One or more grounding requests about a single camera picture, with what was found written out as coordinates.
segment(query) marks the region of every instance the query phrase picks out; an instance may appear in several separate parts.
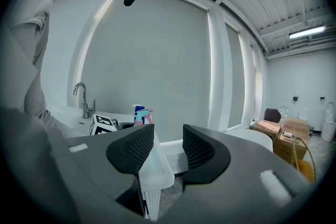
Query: chrome faucet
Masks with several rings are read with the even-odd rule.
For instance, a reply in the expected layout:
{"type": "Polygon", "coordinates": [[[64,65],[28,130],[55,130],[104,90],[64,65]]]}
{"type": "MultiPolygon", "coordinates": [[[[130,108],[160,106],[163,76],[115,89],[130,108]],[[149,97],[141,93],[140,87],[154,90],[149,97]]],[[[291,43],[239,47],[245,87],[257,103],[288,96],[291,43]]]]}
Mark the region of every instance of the chrome faucet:
{"type": "Polygon", "coordinates": [[[89,113],[95,113],[96,111],[96,100],[93,101],[93,108],[89,108],[88,104],[86,103],[86,86],[83,82],[79,82],[76,84],[73,95],[77,95],[77,91],[79,87],[83,87],[83,119],[87,119],[89,117],[89,113]]]}

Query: gray roller blind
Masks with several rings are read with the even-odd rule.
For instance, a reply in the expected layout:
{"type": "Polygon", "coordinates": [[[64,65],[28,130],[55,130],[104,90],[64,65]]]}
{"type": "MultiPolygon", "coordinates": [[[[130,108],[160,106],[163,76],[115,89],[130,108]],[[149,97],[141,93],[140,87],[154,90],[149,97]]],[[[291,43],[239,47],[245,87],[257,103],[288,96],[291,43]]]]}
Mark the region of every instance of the gray roller blind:
{"type": "Polygon", "coordinates": [[[82,74],[97,111],[153,108],[160,142],[182,139],[183,124],[207,127],[210,79],[207,13],[181,0],[113,0],[82,74]]]}
{"type": "Polygon", "coordinates": [[[243,54],[241,53],[241,46],[238,33],[228,25],[226,25],[226,30],[232,54],[232,73],[233,73],[231,113],[228,124],[228,128],[231,128],[241,124],[242,122],[241,120],[243,116],[244,101],[245,101],[245,77],[244,77],[243,54]]]}

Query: cardboard box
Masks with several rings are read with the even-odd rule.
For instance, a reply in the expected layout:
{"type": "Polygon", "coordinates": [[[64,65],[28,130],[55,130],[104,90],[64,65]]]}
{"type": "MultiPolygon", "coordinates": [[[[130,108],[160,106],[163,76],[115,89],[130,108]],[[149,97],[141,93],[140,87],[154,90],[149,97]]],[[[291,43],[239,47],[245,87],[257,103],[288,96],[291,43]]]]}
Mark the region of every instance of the cardboard box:
{"type": "MultiPolygon", "coordinates": [[[[309,124],[307,121],[287,118],[281,127],[282,132],[292,133],[299,137],[308,145],[309,142],[309,124]]],[[[273,152],[286,162],[291,163],[293,152],[293,138],[279,134],[273,146],[273,152]]],[[[307,151],[306,146],[298,139],[295,142],[298,160],[302,160],[307,151]]]]}
{"type": "Polygon", "coordinates": [[[250,129],[268,135],[274,143],[281,130],[281,124],[272,121],[258,121],[251,125],[250,129]]]}

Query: gray floor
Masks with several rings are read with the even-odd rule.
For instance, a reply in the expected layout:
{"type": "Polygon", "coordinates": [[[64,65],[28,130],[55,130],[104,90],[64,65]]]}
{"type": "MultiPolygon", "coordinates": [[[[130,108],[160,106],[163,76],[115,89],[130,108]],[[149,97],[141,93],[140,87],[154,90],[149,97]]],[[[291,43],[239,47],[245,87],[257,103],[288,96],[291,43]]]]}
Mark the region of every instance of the gray floor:
{"type": "MultiPolygon", "coordinates": [[[[316,166],[316,178],[320,180],[327,171],[331,160],[336,153],[336,146],[325,142],[321,135],[313,134],[308,145],[310,152],[314,158],[316,166]]],[[[304,161],[311,163],[310,155],[307,151],[304,161]]],[[[177,201],[182,194],[182,177],[175,178],[175,184],[167,189],[161,190],[159,218],[163,216],[169,208],[177,201]]]]}

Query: light fixture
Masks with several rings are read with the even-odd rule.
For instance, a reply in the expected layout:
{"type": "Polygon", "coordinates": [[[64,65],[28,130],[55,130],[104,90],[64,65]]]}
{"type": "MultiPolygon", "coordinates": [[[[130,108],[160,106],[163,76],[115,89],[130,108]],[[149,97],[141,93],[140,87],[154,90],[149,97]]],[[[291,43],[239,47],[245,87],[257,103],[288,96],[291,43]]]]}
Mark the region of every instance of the light fixture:
{"type": "Polygon", "coordinates": [[[326,28],[325,26],[318,26],[318,27],[298,31],[298,32],[289,34],[289,39],[320,33],[320,32],[325,31],[325,28],[326,28]]]}

